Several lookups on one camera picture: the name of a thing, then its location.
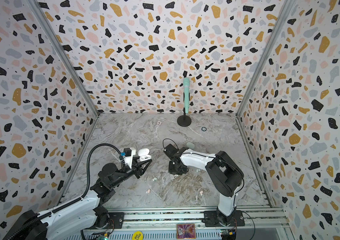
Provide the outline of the pink white earbud case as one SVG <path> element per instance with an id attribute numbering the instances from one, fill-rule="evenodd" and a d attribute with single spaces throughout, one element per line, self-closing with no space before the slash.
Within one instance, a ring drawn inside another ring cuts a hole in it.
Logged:
<path id="1" fill-rule="evenodd" d="M 148 148 L 143 148 L 138 151 L 138 156 L 140 162 L 151 160 L 152 156 L 150 155 L 150 150 Z"/>

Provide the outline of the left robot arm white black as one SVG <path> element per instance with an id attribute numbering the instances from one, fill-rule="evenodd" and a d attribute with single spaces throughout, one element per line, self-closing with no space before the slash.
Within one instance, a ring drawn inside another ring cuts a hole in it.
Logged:
<path id="1" fill-rule="evenodd" d="M 152 160 L 133 158 L 131 166 L 124 170 L 116 164 L 104 165 L 96 183 L 86 195 L 81 195 L 52 209 L 35 213 L 23 213 L 5 235 L 6 240 L 63 240 L 89 227 L 102 227 L 110 215 L 103 206 L 115 194 L 115 188 L 132 176 L 140 178 Z"/>

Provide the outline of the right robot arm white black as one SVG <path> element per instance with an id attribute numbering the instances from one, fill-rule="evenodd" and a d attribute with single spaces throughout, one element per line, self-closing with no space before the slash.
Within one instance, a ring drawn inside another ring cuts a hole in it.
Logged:
<path id="1" fill-rule="evenodd" d="M 244 186 L 244 173 L 230 156 L 220 151 L 217 154 L 196 152 L 190 148 L 178 149 L 169 144 L 164 153 L 170 159 L 169 173 L 183 175 L 188 167 L 205 170 L 219 192 L 219 203 L 214 217 L 206 224 L 233 226 L 238 193 Z"/>

